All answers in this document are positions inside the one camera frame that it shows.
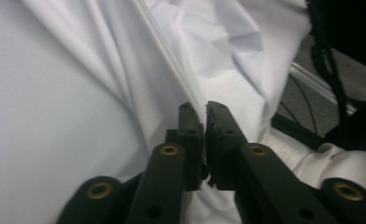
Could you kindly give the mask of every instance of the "white fabric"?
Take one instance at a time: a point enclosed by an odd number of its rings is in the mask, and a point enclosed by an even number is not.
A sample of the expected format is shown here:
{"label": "white fabric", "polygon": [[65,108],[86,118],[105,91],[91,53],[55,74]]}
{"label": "white fabric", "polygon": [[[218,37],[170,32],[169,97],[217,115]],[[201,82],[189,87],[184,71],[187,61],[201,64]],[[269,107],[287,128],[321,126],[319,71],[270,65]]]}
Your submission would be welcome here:
{"label": "white fabric", "polygon": [[[301,0],[0,1],[0,223],[54,223],[85,180],[143,171],[187,101],[258,141],[308,27]],[[324,159],[300,148],[304,178]],[[192,193],[188,223],[239,221],[231,192]]]}

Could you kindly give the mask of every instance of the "gray floor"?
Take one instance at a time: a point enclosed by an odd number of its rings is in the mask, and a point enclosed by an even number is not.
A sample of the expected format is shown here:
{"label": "gray floor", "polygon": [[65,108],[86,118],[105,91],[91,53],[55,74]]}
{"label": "gray floor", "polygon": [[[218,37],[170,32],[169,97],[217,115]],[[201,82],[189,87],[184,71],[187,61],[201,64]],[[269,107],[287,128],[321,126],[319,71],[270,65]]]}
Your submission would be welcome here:
{"label": "gray floor", "polygon": [[[316,74],[310,58],[310,48],[314,45],[311,36],[305,38],[301,45],[301,49],[295,59],[295,62],[300,64],[308,71]],[[366,100],[366,66],[357,63],[344,54],[334,51],[334,57],[340,71],[340,78],[343,81],[346,95],[357,100]],[[315,114],[318,134],[323,136],[328,130],[338,123],[337,107],[327,99],[320,96],[310,87],[303,83],[299,84],[303,87],[310,106]],[[308,106],[305,103],[303,95],[299,91],[297,85],[290,78],[282,96],[284,105],[294,114],[297,120],[305,128],[314,131],[314,124],[311,121]],[[277,113],[291,119],[291,115],[287,110],[280,106]]]}

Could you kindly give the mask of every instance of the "white sheet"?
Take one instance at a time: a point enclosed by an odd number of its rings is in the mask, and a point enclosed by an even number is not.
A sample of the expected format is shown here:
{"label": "white sheet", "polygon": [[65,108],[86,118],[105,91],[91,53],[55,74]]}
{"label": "white sheet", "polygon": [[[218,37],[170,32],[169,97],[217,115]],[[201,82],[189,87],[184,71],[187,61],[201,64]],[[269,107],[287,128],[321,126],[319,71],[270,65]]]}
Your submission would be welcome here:
{"label": "white sheet", "polygon": [[[85,180],[143,171],[186,101],[258,141],[308,28],[299,0],[0,1],[0,223],[54,223]],[[239,223],[232,194],[204,185],[187,222]]]}

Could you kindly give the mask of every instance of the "black cable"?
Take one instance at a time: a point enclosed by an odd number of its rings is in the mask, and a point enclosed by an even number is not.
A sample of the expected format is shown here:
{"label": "black cable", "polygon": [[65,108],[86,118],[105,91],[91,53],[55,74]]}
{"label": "black cable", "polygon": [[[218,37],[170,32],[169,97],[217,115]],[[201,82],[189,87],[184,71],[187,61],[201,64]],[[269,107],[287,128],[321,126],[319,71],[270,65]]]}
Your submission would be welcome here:
{"label": "black cable", "polygon": [[288,112],[288,114],[291,116],[294,122],[296,122],[298,125],[302,126],[299,122],[299,120],[294,116],[294,114],[291,112],[291,110],[281,101],[281,106]]}
{"label": "black cable", "polygon": [[318,131],[317,131],[317,122],[315,120],[314,110],[312,109],[312,106],[309,103],[309,100],[308,100],[307,95],[305,94],[305,91],[303,90],[303,88],[300,85],[300,83],[296,80],[296,78],[294,78],[293,76],[289,76],[289,77],[294,82],[294,84],[296,84],[296,86],[299,89],[299,91],[302,93],[302,96],[303,96],[303,98],[305,100],[305,103],[306,103],[306,105],[308,107],[308,110],[309,110],[309,114],[310,114],[310,117],[311,117],[312,124],[314,125],[315,134],[318,134]]}
{"label": "black cable", "polygon": [[347,141],[347,113],[346,96],[343,85],[338,77],[338,70],[331,52],[326,34],[322,27],[322,21],[319,17],[317,1],[307,1],[311,22],[313,24],[313,34],[316,45],[311,48],[311,58],[314,67],[323,79],[329,84],[338,104],[338,114],[340,120],[340,147],[344,148]]}

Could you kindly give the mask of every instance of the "white surface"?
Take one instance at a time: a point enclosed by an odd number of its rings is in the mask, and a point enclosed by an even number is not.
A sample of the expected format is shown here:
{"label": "white surface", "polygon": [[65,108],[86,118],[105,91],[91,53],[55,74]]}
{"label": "white surface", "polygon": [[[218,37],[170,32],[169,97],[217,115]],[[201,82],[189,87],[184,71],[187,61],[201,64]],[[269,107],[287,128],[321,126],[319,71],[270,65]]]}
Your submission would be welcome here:
{"label": "white surface", "polygon": [[[0,223],[54,223],[85,180],[143,171],[186,101],[202,122],[207,101],[227,105],[259,139],[308,31],[303,2],[147,4],[0,1]],[[204,186],[187,221],[238,223],[232,194]]]}

